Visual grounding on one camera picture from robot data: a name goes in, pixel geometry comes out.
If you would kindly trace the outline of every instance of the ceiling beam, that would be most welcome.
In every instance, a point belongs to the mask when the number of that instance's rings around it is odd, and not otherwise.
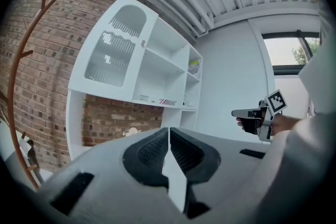
[[[259,4],[255,6],[240,8],[215,17],[215,28],[239,22],[241,20],[277,14],[318,15],[318,10],[315,3],[276,2]]]

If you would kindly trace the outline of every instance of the brick wall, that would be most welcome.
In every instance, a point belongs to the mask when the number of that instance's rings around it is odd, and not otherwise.
[[[70,161],[66,141],[67,86],[78,52],[92,27],[115,0],[58,0],[42,17],[25,50],[34,53],[20,61],[14,94],[18,131],[34,142],[40,167],[55,171]],[[145,0],[139,0],[160,12]],[[23,17],[31,20],[41,0],[13,0],[0,25],[0,91],[7,95],[11,64],[25,31]],[[6,105],[1,102],[6,112]],[[159,127],[162,108],[86,96],[82,134],[85,145],[122,137],[136,127]]]

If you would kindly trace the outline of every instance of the cabinet door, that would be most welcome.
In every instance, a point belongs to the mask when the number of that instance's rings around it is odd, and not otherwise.
[[[69,89],[131,101],[157,13],[136,0],[117,0],[85,40]]]

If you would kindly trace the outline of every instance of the white shelving unit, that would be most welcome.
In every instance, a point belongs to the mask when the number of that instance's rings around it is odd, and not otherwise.
[[[199,72],[188,72],[200,60]],[[71,159],[82,154],[85,94],[165,107],[162,126],[193,130],[197,119],[202,57],[157,13],[136,0],[117,0],[85,40],[73,67],[66,130]]]

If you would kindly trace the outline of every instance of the tree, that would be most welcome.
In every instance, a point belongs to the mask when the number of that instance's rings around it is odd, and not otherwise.
[[[309,48],[313,55],[320,48],[320,39],[319,38],[306,38],[307,43],[309,44]],[[305,65],[307,63],[307,59],[305,53],[303,52],[303,48],[300,47],[298,49],[292,49],[292,53],[298,65]]]

